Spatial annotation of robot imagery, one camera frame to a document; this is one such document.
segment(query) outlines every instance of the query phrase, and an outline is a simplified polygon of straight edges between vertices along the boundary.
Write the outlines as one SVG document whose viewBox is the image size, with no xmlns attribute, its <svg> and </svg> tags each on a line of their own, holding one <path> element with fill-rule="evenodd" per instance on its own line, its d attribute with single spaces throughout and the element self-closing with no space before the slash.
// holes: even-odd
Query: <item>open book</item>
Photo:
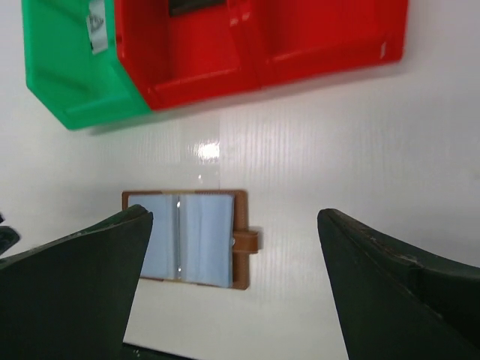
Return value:
<svg viewBox="0 0 480 360">
<path fill-rule="evenodd" d="M 154 215 L 143 278 L 232 286 L 233 195 L 131 195 L 136 204 Z"/>
</svg>

